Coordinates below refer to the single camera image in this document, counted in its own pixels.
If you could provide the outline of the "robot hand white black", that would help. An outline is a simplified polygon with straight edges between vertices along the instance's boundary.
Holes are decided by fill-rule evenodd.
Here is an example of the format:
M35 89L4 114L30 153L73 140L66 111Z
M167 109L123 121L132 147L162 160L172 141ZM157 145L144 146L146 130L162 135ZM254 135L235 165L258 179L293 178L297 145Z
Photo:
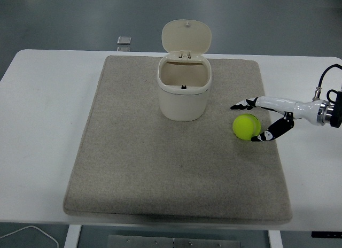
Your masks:
M294 127L295 119L306 119L313 125L324 125L323 112L320 111L322 101L296 102L294 100L256 97L245 99L231 107L232 110L251 110L261 107L266 110L275 111L283 115L282 118L272 123L263 133L253 136L252 142L272 141L284 135Z

